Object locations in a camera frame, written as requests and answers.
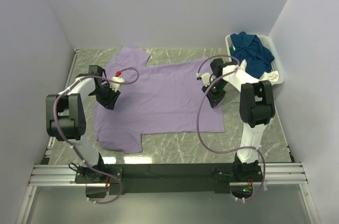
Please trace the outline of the purple t shirt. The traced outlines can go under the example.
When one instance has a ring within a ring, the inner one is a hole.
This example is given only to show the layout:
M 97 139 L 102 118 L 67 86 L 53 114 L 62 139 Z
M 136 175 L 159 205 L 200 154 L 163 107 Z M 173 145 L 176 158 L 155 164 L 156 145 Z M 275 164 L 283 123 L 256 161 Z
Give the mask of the purple t shirt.
M 94 133 L 104 150 L 126 154 L 142 151 L 141 136 L 181 132 L 225 132 L 222 107 L 212 108 L 203 98 L 198 69 L 210 72 L 202 59 L 179 64 L 148 67 L 150 55 L 137 48 L 124 47 L 106 65 L 106 74 L 117 71 L 133 84 L 122 85 L 114 109 L 107 110 L 95 103 Z

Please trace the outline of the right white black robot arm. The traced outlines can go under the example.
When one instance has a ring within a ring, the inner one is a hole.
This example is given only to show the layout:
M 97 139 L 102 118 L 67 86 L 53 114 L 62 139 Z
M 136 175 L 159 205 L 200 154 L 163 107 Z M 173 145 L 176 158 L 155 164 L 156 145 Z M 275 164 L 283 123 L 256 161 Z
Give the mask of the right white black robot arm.
M 232 85 L 240 92 L 239 114 L 244 123 L 240 147 L 235 150 L 234 174 L 251 174 L 258 166 L 261 140 L 270 120 L 275 115 L 272 84 L 259 80 L 240 68 L 239 61 L 224 62 L 213 57 L 212 73 L 197 72 L 203 92 L 212 108 L 225 97 L 225 86 Z

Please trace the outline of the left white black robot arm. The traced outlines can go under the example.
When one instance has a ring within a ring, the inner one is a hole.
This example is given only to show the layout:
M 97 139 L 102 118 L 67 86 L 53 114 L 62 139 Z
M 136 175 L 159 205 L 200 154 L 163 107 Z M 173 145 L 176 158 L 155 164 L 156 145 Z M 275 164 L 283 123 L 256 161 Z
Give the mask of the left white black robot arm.
M 105 164 L 99 152 L 91 146 L 86 134 L 87 124 L 83 101 L 94 96 L 99 105 L 113 110 L 126 81 L 117 72 L 106 78 L 105 69 L 89 66 L 88 73 L 79 74 L 75 81 L 58 94 L 46 97 L 46 129 L 49 136 L 64 141 L 76 153 L 80 162 L 77 172 L 105 174 Z

